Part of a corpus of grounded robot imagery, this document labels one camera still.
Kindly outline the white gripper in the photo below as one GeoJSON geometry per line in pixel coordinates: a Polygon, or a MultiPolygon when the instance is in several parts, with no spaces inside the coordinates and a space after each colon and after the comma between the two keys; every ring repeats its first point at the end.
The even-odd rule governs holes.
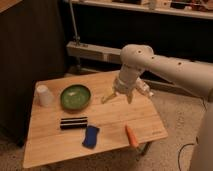
{"type": "MultiPolygon", "coordinates": [[[[118,77],[115,78],[114,83],[113,83],[113,88],[116,92],[120,93],[120,94],[127,94],[127,102],[129,104],[132,103],[132,99],[133,99],[133,93],[131,93],[133,91],[133,89],[135,88],[135,84],[130,84],[130,83],[126,83],[123,82],[122,80],[120,80],[118,77]]],[[[104,104],[107,101],[115,98],[117,96],[117,94],[115,92],[113,93],[109,93],[105,96],[102,97],[101,99],[101,103],[104,104]]]]}

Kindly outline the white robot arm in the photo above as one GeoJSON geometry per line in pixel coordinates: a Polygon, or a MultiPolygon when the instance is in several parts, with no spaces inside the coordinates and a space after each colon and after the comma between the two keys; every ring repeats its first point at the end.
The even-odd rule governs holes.
{"type": "Polygon", "coordinates": [[[198,133],[189,171],[213,171],[213,66],[155,55],[147,45],[129,44],[120,52],[122,67],[115,78],[112,92],[102,98],[105,103],[117,94],[127,101],[145,70],[170,81],[209,103],[198,133]]]}

